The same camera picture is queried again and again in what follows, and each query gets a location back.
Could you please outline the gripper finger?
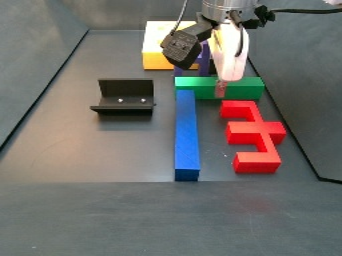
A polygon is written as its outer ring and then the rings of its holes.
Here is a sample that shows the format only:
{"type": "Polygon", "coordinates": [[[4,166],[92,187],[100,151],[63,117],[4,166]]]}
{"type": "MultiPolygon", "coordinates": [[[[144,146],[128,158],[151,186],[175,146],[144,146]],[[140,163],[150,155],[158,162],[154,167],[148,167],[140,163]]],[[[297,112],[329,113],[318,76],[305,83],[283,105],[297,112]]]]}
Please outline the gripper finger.
{"type": "Polygon", "coordinates": [[[218,80],[215,84],[215,97],[223,98],[226,95],[227,82],[218,80]]]}

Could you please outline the silver and white gripper body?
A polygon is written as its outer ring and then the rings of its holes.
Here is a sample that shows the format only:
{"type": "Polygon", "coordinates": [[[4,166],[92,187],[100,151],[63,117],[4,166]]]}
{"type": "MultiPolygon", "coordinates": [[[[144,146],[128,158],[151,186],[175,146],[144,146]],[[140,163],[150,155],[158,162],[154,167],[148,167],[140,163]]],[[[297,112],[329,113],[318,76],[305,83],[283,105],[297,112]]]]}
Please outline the silver and white gripper body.
{"type": "Polygon", "coordinates": [[[208,46],[218,78],[223,82],[243,77],[250,38],[242,19],[253,14],[258,0],[202,0],[202,15],[215,23],[208,46]]]}

